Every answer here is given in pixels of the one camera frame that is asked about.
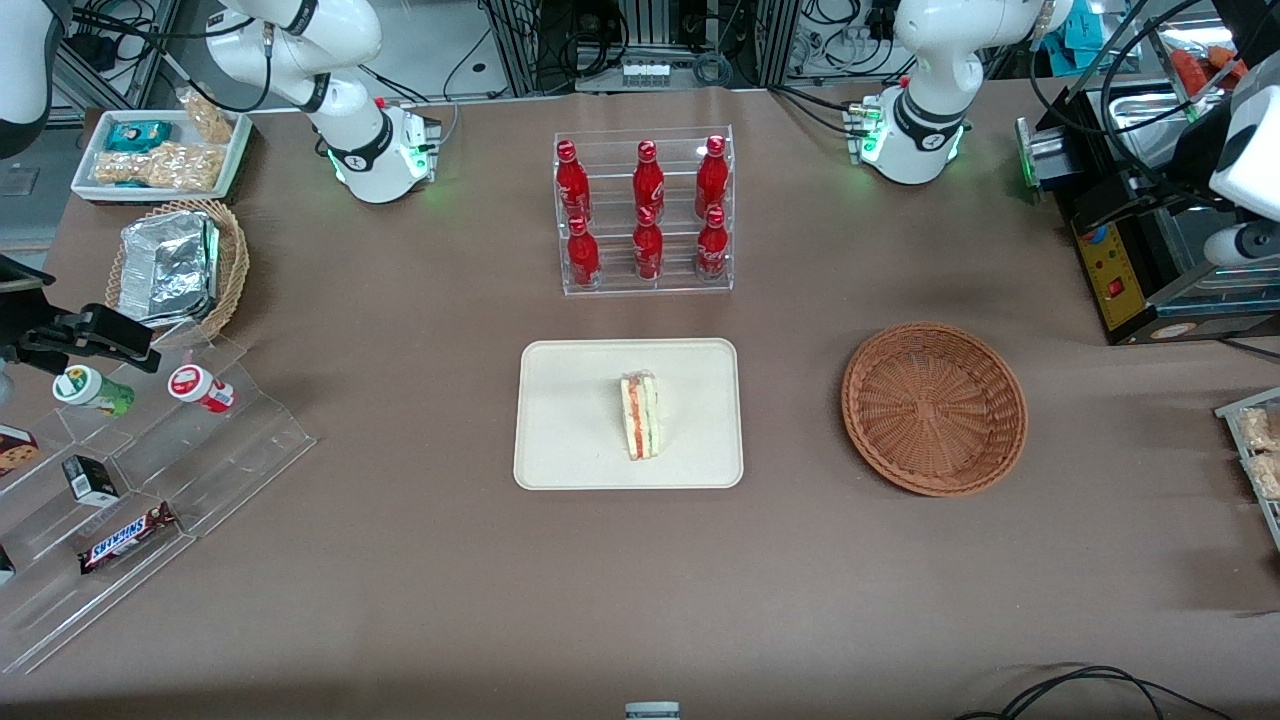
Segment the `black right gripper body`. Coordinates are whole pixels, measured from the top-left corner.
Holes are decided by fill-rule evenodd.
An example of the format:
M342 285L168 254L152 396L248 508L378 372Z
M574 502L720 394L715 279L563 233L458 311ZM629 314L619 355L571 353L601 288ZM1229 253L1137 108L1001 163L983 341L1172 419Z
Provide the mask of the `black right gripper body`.
M46 328L58 316L44 288L56 278L1 255L1 357L17 361L17 340L27 331Z

